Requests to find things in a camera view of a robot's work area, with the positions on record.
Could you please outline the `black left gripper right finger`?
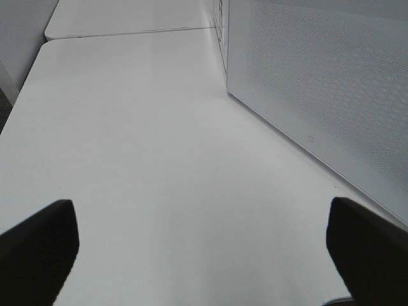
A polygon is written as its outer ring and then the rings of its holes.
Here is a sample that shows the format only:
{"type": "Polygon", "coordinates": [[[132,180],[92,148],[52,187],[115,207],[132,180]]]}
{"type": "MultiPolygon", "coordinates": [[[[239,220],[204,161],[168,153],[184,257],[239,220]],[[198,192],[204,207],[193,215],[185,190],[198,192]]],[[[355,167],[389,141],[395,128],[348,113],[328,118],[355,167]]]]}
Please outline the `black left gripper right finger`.
{"type": "Polygon", "coordinates": [[[407,305],[407,231],[344,197],[332,199],[326,248],[356,305],[407,305]]]}

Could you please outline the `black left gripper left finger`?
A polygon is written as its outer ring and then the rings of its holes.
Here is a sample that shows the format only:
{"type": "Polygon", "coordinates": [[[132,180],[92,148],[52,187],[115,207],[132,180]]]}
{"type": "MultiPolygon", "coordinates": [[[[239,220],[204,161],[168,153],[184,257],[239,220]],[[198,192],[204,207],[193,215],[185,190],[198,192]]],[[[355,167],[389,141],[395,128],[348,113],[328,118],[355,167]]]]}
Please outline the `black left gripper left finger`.
{"type": "Polygon", "coordinates": [[[1,305],[53,305],[80,247],[73,202],[58,200],[1,234],[1,305]]]}

